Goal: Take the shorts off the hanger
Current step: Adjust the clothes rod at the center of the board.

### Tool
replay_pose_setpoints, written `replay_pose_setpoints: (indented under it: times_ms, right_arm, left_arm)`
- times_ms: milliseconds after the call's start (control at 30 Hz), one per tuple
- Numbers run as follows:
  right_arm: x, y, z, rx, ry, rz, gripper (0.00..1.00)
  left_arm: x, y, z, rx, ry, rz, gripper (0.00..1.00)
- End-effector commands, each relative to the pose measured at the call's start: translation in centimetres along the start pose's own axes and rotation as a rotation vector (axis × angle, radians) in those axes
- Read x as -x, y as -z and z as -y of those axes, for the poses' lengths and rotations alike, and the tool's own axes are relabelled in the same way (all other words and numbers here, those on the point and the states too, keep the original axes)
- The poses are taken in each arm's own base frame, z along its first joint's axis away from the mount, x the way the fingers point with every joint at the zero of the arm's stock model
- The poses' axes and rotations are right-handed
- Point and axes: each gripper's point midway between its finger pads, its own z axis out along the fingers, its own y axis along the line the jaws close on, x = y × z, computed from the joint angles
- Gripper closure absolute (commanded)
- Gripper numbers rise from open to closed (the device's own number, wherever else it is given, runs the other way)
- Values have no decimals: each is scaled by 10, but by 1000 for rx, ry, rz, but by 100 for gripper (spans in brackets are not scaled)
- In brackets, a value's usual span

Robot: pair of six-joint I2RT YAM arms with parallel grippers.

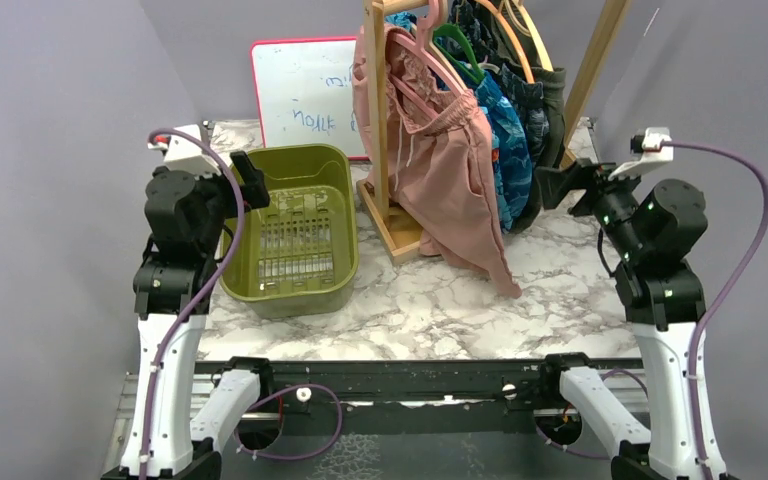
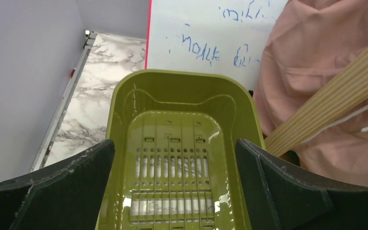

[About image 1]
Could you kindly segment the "pink shorts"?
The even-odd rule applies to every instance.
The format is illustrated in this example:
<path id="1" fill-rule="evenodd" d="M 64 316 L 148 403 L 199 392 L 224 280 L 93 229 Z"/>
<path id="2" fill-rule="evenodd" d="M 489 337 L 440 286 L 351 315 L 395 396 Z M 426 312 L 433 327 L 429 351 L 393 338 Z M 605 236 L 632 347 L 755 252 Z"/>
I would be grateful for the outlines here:
<path id="1" fill-rule="evenodd" d="M 491 159 L 491 127 L 471 91 L 442 90 L 387 24 L 389 196 L 423 228 L 420 251 L 522 290 L 505 256 Z"/>

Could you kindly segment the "pink plastic hanger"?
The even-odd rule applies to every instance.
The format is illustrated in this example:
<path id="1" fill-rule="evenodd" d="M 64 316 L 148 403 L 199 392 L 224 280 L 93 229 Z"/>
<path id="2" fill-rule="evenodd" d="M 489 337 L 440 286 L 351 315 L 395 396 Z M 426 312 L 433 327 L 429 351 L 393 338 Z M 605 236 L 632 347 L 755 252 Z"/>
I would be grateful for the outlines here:
<path id="1" fill-rule="evenodd" d="M 432 70 L 449 88 L 450 91 L 457 95 L 464 96 L 469 94 L 474 99 L 474 94 L 471 89 L 468 89 L 463 85 L 460 76 L 457 72 L 454 72 L 453 66 L 443 57 L 437 55 L 436 47 L 433 42 L 433 31 L 437 27 L 443 25 L 443 14 L 448 12 L 448 1 L 371 1 L 371 7 L 374 7 L 374 13 L 380 13 L 384 16 L 407 11 L 412 8 L 417 8 L 423 5 L 429 6 L 429 13 L 417 20 L 416 32 L 413 37 L 408 33 L 401 31 L 396 32 L 395 42 L 402 45 L 406 51 L 410 52 L 418 61 L 424 64 L 428 69 Z M 377 66 L 376 73 L 374 75 L 373 85 L 369 91 L 369 105 L 370 105 L 370 119 L 372 114 L 379 112 L 381 109 L 386 109 L 382 105 L 386 104 L 387 96 L 387 78 L 386 71 L 386 45 L 387 34 L 375 34 L 374 40 L 380 40 L 381 45 L 374 44 L 373 53 L 385 54 L 384 67 Z M 419 95 L 410 88 L 407 84 L 401 82 L 399 78 L 391 80 L 396 86 L 396 89 L 405 96 L 408 97 L 416 107 L 421 110 L 429 120 L 433 120 L 438 116 L 436 110 L 432 109 L 425 100 L 422 100 Z"/>

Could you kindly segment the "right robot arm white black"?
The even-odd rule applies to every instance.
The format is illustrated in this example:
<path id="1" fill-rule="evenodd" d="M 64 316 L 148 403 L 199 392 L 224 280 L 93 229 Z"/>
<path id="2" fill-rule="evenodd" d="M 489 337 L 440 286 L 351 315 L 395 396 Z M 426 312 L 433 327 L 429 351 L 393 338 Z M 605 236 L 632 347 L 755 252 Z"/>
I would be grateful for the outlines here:
<path id="1" fill-rule="evenodd" d="M 726 479 L 704 382 L 703 286 L 687 254 L 707 229 L 703 194 L 659 182 L 643 201 L 615 164 L 580 160 L 535 173 L 543 205 L 571 192 L 575 217 L 593 217 L 619 254 L 613 279 L 643 363 L 650 422 L 641 424 L 580 355 L 552 355 L 537 380 L 547 405 L 573 406 L 611 460 L 615 479 Z"/>

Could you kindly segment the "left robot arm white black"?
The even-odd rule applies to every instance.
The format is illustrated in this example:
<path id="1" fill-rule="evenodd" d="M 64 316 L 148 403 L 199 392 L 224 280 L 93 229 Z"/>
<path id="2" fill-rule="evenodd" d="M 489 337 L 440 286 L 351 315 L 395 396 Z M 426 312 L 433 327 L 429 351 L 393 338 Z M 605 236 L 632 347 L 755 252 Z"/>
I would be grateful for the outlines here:
<path id="1" fill-rule="evenodd" d="M 217 479 L 221 452 L 247 410 L 274 397 L 267 361 L 231 366 L 207 402 L 192 410 L 197 351 L 215 284 L 242 239 L 216 255 L 229 219 L 268 206 L 263 172 L 243 151 L 231 153 L 235 177 L 157 168 L 145 188 L 151 229 L 134 276 L 140 366 L 130 432 L 106 479 Z"/>

